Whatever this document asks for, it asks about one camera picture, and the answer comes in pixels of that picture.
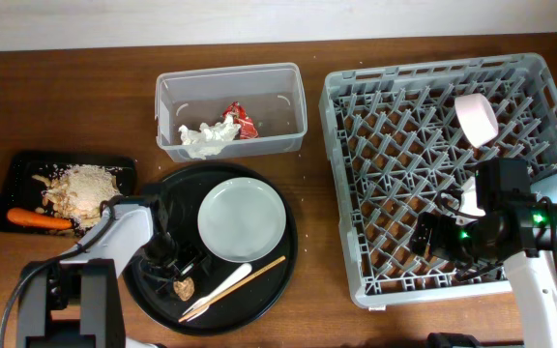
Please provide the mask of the white plastic fork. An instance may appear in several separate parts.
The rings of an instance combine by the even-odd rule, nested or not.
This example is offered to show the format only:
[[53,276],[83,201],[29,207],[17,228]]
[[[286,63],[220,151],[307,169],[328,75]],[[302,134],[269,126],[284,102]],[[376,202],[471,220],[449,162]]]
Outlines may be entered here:
[[231,273],[217,288],[215,288],[209,295],[197,300],[191,307],[189,307],[183,315],[186,316],[190,312],[201,308],[203,305],[210,302],[214,297],[227,290],[229,287],[236,284],[247,276],[252,270],[250,263],[241,264],[233,273]]

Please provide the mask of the pink bowl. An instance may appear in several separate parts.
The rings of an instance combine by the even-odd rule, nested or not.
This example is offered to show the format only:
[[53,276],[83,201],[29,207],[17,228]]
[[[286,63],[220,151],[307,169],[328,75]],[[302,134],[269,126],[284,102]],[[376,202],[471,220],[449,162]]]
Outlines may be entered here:
[[461,129],[473,147],[480,148],[498,135],[495,113],[483,94],[456,98],[454,109]]

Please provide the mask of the orange carrot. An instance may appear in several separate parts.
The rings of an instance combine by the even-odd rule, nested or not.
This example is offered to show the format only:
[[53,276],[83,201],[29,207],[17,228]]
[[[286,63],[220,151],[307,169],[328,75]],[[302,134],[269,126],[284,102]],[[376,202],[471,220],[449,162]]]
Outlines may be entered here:
[[27,211],[21,208],[12,208],[6,213],[9,222],[25,227],[38,227],[54,230],[66,230],[73,227],[73,223],[64,218],[49,217]]

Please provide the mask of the grey dishwasher rack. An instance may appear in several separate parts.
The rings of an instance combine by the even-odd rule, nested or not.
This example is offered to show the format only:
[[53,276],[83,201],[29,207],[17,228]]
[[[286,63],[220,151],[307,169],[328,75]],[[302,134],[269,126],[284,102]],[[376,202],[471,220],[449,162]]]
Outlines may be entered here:
[[[498,135],[466,139],[454,101],[483,94]],[[435,213],[495,157],[528,162],[533,180],[557,173],[557,88],[536,53],[329,73],[319,102],[333,170],[352,302],[368,310],[507,293],[500,276],[455,279],[453,264],[413,254],[418,215]]]

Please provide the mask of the grey plate with food scraps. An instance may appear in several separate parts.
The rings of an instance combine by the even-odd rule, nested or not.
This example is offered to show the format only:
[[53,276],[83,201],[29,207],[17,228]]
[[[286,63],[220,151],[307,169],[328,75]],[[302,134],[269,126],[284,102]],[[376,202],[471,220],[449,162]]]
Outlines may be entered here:
[[197,228],[201,241],[218,258],[248,263],[269,254],[287,223],[285,205],[269,184],[250,177],[228,179],[203,198]]

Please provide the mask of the clear plastic bin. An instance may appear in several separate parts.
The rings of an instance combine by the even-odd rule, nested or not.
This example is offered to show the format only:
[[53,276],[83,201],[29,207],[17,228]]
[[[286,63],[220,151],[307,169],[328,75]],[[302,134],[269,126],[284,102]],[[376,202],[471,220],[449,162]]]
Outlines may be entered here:
[[[185,145],[179,128],[213,126],[238,102],[258,136]],[[222,160],[296,152],[308,131],[303,80],[294,63],[166,72],[155,93],[157,144],[173,161]]]

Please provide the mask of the wooden chopstick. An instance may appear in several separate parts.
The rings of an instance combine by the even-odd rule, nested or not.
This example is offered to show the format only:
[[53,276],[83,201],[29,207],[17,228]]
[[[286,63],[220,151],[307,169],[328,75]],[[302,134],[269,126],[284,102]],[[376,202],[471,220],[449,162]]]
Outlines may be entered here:
[[242,277],[237,282],[231,282],[230,287],[228,287],[228,288],[225,288],[224,286],[221,285],[220,286],[221,292],[219,292],[215,295],[211,295],[207,302],[205,302],[201,306],[195,307],[191,311],[188,311],[186,314],[184,314],[178,320],[178,322],[183,323],[185,321],[191,321],[193,318],[200,316],[202,313],[204,313],[214,303],[216,303],[216,302],[220,301],[221,299],[225,298],[226,296],[230,295],[231,293],[238,290],[239,288],[241,288],[245,284],[251,282],[252,280],[256,279],[257,277],[264,275],[265,273],[267,273],[268,271],[270,271],[275,266],[279,265],[280,263],[282,263],[285,260],[286,260],[286,257],[281,256],[281,257],[277,258],[276,260],[274,260],[273,262],[269,263],[268,265],[264,266],[263,268],[259,269],[255,273],[253,273],[251,275],[247,275],[246,277]]

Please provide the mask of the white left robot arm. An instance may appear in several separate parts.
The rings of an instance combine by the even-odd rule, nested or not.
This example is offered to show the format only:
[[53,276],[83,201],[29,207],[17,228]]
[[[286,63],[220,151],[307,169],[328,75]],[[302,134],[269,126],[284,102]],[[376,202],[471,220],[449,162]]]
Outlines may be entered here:
[[146,262],[149,278],[171,284],[206,257],[175,241],[158,194],[115,196],[99,211],[99,222],[74,246],[23,268],[0,321],[0,346],[16,307],[19,347],[137,347],[126,334],[118,290],[130,261]]

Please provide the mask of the red snack wrapper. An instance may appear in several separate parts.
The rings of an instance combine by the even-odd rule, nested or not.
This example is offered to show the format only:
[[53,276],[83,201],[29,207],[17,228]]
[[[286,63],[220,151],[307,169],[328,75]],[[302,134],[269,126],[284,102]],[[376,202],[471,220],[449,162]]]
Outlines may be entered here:
[[228,116],[233,119],[235,124],[240,126],[240,139],[254,139],[259,136],[253,120],[238,101],[231,103],[222,113],[223,119],[226,119]]

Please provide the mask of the black rectangular tray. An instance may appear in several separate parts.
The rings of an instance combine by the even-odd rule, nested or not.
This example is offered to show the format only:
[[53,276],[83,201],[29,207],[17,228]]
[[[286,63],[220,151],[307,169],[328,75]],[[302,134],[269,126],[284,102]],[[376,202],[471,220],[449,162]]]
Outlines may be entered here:
[[55,179],[76,165],[95,165],[115,177],[117,189],[123,195],[134,193],[137,173],[134,161],[128,157],[92,154],[24,150],[13,156],[0,193],[0,232],[50,235],[64,238],[79,238],[85,230],[77,223],[69,230],[52,230],[33,226],[21,226],[7,219],[12,208],[31,212],[39,208],[44,215],[54,216],[50,203],[43,203],[46,185],[36,175]]

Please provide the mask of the walnut shell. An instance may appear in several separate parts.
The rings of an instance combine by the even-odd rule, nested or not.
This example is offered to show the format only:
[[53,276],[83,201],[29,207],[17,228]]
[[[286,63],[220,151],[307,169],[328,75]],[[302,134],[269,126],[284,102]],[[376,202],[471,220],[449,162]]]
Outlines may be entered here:
[[181,301],[186,302],[195,292],[194,281],[190,276],[183,280],[174,281],[173,290]]

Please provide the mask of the pile of rice and shells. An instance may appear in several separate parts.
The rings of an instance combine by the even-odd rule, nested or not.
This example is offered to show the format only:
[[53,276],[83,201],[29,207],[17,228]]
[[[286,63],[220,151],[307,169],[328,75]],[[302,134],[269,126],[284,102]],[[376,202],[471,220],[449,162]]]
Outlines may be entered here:
[[116,177],[96,165],[71,165],[50,176],[34,174],[31,178],[44,184],[43,204],[52,215],[70,220],[81,230],[98,223],[101,204],[121,194]]

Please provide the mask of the round black serving tray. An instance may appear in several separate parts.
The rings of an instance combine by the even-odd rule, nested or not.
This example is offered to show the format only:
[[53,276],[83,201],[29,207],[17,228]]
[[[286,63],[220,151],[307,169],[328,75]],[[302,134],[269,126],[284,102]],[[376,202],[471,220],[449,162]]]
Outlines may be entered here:
[[295,268],[298,234],[295,218],[282,195],[278,206],[285,211],[283,223],[271,222],[268,214],[247,203],[238,211],[246,218],[257,218],[262,227],[281,227],[278,244],[266,255],[251,262],[256,272],[279,257],[284,261],[257,276],[225,298],[209,306],[209,310],[190,322],[180,322],[185,309],[201,297],[210,294],[239,265],[220,258],[202,242],[197,218],[202,200],[219,184],[231,179],[258,180],[279,190],[260,174],[242,165],[222,162],[199,163],[184,167],[161,179],[163,197],[169,211],[168,232],[177,242],[180,255],[188,251],[199,252],[201,261],[189,276],[194,293],[183,301],[176,294],[173,283],[166,275],[153,270],[147,260],[135,256],[123,271],[128,290],[139,307],[157,323],[180,334],[216,335],[237,330],[255,321],[269,310],[287,287]]

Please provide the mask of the white tissue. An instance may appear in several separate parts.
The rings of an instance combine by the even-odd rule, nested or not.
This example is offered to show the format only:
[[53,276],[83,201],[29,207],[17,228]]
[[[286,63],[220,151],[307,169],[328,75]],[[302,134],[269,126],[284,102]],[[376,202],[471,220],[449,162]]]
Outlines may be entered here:
[[201,123],[199,130],[190,130],[187,126],[178,129],[182,144],[187,148],[190,158],[205,160],[218,155],[226,144],[233,141],[239,134],[241,126],[234,122],[232,116],[227,116],[222,122],[213,126]]

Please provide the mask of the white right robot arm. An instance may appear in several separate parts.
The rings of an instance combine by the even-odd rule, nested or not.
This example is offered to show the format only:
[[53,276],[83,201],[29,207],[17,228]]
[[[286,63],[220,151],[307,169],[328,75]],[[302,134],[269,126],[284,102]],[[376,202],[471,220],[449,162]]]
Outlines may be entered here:
[[527,347],[557,347],[557,204],[530,190],[523,159],[481,162],[476,205],[484,211],[460,225],[457,213],[421,213],[411,251],[454,263],[455,278],[503,272],[521,316]]

